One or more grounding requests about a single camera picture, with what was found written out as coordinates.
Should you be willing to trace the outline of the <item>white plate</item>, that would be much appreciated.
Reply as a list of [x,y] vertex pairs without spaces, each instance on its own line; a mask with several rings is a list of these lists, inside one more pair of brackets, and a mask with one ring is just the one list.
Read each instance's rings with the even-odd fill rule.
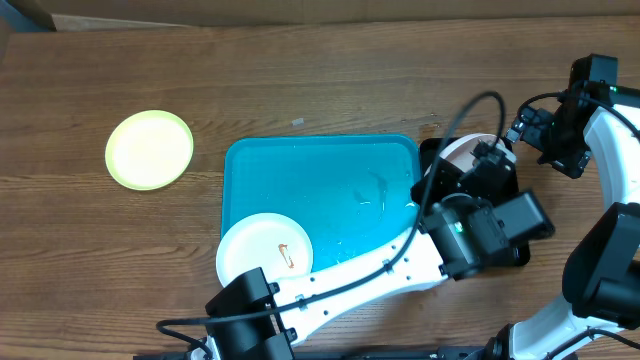
[[307,275],[313,265],[309,236],[294,220],[259,213],[234,224],[216,254],[216,272],[223,287],[241,274],[261,268],[269,282]]
[[471,170],[477,162],[477,159],[472,155],[472,151],[476,148],[476,146],[481,142],[491,145],[495,140],[495,135],[473,133],[458,138],[457,140],[454,140],[450,144],[446,145],[442,153],[438,152],[438,145],[436,145],[435,153],[463,172],[467,172]]

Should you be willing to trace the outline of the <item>yellow-green plate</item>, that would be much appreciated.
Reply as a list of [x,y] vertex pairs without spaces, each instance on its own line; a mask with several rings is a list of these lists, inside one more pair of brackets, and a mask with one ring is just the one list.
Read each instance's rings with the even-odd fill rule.
[[145,110],[124,119],[109,136],[104,160],[109,175],[136,191],[152,191],[177,180],[194,153],[189,126],[164,110]]

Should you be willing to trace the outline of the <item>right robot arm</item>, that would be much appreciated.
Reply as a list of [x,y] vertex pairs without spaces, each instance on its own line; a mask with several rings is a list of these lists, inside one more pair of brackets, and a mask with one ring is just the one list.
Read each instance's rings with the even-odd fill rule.
[[562,293],[531,318],[503,328],[486,359],[573,359],[581,347],[622,337],[639,326],[639,92],[617,83],[618,60],[591,54],[575,60],[560,103],[550,113],[526,100],[506,133],[576,179],[598,167],[605,212],[569,256]]

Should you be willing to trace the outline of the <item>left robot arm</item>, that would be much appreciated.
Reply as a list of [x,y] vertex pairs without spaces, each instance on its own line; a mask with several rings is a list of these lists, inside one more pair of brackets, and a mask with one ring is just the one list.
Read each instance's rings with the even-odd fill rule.
[[207,340],[194,358],[290,359],[293,347],[334,318],[379,298],[423,291],[489,267],[518,266],[529,241],[554,227],[531,192],[504,195],[515,156],[479,142],[471,163],[447,160],[442,142],[411,194],[413,226],[383,246],[309,275],[267,280],[260,268],[227,284],[205,310]]

